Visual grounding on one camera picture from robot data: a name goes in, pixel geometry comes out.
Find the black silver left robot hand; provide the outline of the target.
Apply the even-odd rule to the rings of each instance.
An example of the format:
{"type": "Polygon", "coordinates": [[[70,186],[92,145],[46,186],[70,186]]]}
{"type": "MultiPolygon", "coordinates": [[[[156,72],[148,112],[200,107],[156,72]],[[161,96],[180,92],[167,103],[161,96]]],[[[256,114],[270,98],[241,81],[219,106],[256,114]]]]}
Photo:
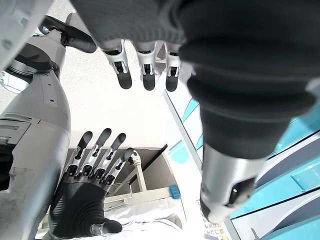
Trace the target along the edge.
{"type": "Polygon", "coordinates": [[[203,134],[200,204],[219,223],[244,205],[292,118],[316,102],[320,75],[317,0],[74,0],[100,48],[142,40],[143,30],[179,30],[179,58],[194,76],[203,134]]]}

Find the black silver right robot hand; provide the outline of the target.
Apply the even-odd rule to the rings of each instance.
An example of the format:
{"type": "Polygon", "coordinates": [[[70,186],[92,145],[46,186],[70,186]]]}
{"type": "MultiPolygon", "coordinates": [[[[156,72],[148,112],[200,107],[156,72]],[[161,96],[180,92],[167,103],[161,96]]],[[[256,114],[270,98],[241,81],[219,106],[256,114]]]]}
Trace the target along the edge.
{"type": "Polygon", "coordinates": [[[127,148],[111,170],[108,170],[117,150],[126,139],[126,134],[120,133],[102,159],[99,159],[101,148],[111,133],[110,128],[104,129],[87,157],[83,155],[93,133],[86,131],[82,135],[67,161],[55,191],[49,208],[49,230],[43,239],[74,240],[118,234],[123,230],[118,221],[105,217],[104,201],[134,150],[127,148]]]}

